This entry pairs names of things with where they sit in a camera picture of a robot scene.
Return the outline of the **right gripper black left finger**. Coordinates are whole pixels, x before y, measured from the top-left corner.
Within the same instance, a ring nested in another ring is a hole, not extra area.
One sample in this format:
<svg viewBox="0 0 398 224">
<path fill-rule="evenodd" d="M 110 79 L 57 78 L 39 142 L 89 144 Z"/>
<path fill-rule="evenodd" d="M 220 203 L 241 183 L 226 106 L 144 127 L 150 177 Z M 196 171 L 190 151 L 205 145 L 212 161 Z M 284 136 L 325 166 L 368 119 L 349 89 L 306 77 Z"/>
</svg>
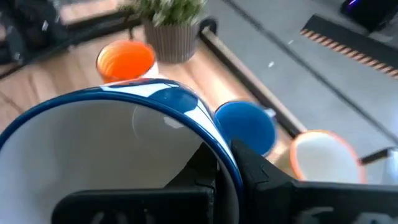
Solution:
<svg viewBox="0 0 398 224">
<path fill-rule="evenodd" d="M 218 163 L 201 144 L 161 189 L 84 190 L 55 206 L 52 224 L 216 223 Z"/>
</svg>

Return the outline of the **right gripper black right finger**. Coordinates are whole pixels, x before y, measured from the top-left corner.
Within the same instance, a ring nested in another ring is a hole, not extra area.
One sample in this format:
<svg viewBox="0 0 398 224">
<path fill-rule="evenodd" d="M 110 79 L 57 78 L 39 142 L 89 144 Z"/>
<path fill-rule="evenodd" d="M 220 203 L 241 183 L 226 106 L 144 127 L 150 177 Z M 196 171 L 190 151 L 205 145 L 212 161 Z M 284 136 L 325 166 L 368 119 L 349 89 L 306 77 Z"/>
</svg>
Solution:
<svg viewBox="0 0 398 224">
<path fill-rule="evenodd" d="M 295 180 L 241 141 L 245 223 L 397 223 L 397 187 Z"/>
</svg>

